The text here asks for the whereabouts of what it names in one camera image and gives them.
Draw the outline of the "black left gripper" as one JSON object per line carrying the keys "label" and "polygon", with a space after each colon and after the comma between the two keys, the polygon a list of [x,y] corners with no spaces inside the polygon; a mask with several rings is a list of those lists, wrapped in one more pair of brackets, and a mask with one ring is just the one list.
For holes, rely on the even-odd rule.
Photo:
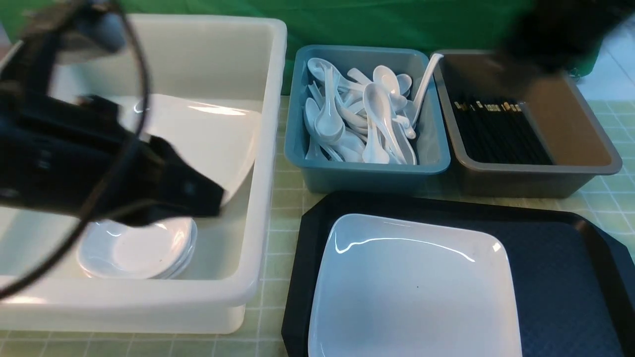
{"label": "black left gripper", "polygon": [[[50,95],[59,60],[133,50],[141,88],[134,129],[120,107],[87,95]],[[39,10],[1,66],[1,204],[128,226],[215,217],[224,190],[165,139],[142,137],[150,75],[136,33],[116,0],[66,0]]]}

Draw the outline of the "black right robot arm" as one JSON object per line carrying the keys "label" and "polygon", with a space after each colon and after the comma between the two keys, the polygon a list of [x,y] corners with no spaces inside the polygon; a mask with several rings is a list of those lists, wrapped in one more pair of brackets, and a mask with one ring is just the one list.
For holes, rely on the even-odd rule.
{"label": "black right robot arm", "polygon": [[551,75],[571,67],[634,14],[633,0],[534,0],[492,59],[505,70]]}

